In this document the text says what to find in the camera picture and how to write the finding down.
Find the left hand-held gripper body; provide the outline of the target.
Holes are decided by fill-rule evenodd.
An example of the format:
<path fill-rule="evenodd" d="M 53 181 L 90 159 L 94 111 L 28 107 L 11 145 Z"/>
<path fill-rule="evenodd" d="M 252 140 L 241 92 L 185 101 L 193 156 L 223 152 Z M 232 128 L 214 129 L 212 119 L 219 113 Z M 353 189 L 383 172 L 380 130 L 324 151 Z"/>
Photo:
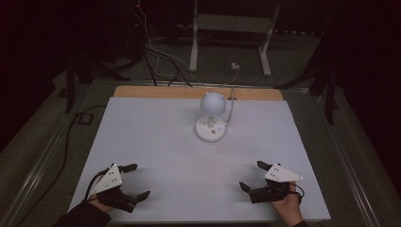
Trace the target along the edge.
<path fill-rule="evenodd" d="M 121 191 L 121 174 L 124 172 L 120 172 L 118 167 L 119 165 L 112 164 L 95 175 L 89 184 L 89 198 L 91 195 L 97 195 L 101 203 L 131 213 L 137 201 Z"/>

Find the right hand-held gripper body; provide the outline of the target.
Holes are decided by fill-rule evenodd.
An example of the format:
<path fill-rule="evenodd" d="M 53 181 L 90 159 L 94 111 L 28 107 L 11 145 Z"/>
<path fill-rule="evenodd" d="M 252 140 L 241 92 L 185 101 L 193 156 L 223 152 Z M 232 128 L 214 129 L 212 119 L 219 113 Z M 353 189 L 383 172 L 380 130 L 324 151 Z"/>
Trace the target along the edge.
<path fill-rule="evenodd" d="M 302 180 L 303 177 L 294 173 L 279 164 L 273 164 L 269 171 L 266 171 L 266 185 L 261 188 L 251 189 L 249 193 L 251 203 L 263 203 L 281 201 L 289 192 L 289 184 Z M 299 187 L 301 196 L 304 197 L 304 190 Z"/>

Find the person's left hand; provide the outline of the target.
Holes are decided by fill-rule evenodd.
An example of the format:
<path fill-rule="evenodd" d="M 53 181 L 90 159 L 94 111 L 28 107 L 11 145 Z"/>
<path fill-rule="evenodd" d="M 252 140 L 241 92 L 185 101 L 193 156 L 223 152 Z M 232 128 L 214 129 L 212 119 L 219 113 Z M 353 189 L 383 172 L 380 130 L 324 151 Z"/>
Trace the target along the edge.
<path fill-rule="evenodd" d="M 90 198 L 86 202 L 93 205 L 94 207 L 96 207 L 97 209 L 99 209 L 100 211 L 102 211 L 104 213 L 109 213 L 110 211 L 113 210 L 113 208 L 111 206 L 107 206 L 107 205 L 101 203 L 98 200 L 97 195 L 91 195 Z"/>

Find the person's right hand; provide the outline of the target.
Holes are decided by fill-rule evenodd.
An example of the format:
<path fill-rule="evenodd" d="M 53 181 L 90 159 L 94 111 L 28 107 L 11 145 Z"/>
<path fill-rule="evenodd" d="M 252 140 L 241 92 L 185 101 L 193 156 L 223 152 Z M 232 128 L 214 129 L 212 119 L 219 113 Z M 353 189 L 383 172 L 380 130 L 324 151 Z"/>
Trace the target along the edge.
<path fill-rule="evenodd" d="M 281 201 L 272 201 L 270 204 L 287 227 L 295 227 L 304 220 L 300 200 L 301 196 L 296 191 L 295 183 L 290 183 L 287 196 Z"/>

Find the white table cover sheet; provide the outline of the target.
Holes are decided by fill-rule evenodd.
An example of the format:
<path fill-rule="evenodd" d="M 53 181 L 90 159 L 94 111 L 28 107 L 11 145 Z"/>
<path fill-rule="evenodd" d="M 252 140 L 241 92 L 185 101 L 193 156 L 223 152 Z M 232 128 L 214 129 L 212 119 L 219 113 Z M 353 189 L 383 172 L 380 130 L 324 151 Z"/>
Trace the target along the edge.
<path fill-rule="evenodd" d="M 129 195 L 149 191 L 132 213 L 112 211 L 114 223 L 254 222 L 277 218 L 267 203 L 253 204 L 240 189 L 265 185 L 256 164 L 279 164 L 303 177 L 306 220 L 330 217 L 291 111 L 285 101 L 241 100 L 229 104 L 228 130 L 215 143 L 201 141 L 196 99 L 113 97 L 109 100 L 82 170 L 73 204 L 88 183 L 112 164 L 137 164 L 124 175 Z"/>

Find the white round desk lamp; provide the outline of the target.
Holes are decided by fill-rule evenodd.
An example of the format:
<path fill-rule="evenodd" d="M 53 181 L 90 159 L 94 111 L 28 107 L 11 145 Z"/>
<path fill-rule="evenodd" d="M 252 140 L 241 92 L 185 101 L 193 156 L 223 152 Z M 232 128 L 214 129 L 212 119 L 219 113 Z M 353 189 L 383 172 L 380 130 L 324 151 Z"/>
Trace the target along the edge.
<path fill-rule="evenodd" d="M 195 133 L 200 140 L 208 143 L 219 141 L 226 132 L 226 123 L 220 118 L 226 111 L 226 100 L 219 92 L 206 92 L 200 101 L 204 116 L 195 124 Z"/>

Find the black stand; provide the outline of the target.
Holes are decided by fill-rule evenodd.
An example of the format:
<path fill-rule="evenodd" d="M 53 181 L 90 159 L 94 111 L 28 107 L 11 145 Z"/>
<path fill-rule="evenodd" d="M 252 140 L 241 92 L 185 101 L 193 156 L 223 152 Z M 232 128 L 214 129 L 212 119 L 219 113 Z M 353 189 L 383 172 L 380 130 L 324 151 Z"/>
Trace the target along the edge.
<path fill-rule="evenodd" d="M 284 84 L 274 86 L 275 89 L 286 90 L 304 80 L 314 78 L 312 84 L 308 88 L 308 92 L 312 96 L 320 96 L 325 92 L 324 115 L 331 125 L 334 124 L 333 111 L 335 106 L 334 97 L 337 78 L 337 48 L 332 47 L 332 44 L 335 44 L 336 41 L 337 38 L 332 32 L 324 32 L 302 75 Z"/>
<path fill-rule="evenodd" d="M 75 78 L 78 78 L 82 83 L 91 83 L 94 79 L 90 71 L 91 68 L 95 68 L 112 79 L 129 81 L 128 78 L 122 77 L 114 70 L 107 68 L 105 65 L 91 58 L 88 54 L 73 44 L 69 44 L 65 47 L 64 54 L 66 69 L 66 89 L 64 94 L 67 98 L 65 108 L 67 113 L 71 112 L 76 102 Z"/>

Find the white metal stand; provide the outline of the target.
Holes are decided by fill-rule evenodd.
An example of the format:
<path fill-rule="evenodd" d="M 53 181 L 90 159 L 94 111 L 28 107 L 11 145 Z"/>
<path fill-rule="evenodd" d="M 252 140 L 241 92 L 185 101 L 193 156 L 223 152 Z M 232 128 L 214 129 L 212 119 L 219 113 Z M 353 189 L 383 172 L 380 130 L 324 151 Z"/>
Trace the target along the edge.
<path fill-rule="evenodd" d="M 265 41 L 258 47 L 259 59 L 261 62 L 263 75 L 271 77 L 270 63 L 267 55 L 270 39 L 272 37 L 277 17 L 279 15 L 281 5 L 274 4 L 274 8 L 269 17 L 247 17 L 223 14 L 204 14 L 199 13 L 199 0 L 194 0 L 193 8 L 193 33 L 192 47 L 188 69 L 191 73 L 195 73 L 198 68 L 199 55 L 199 37 L 200 29 L 214 31 L 234 31 L 234 32 L 250 32 L 265 33 Z"/>

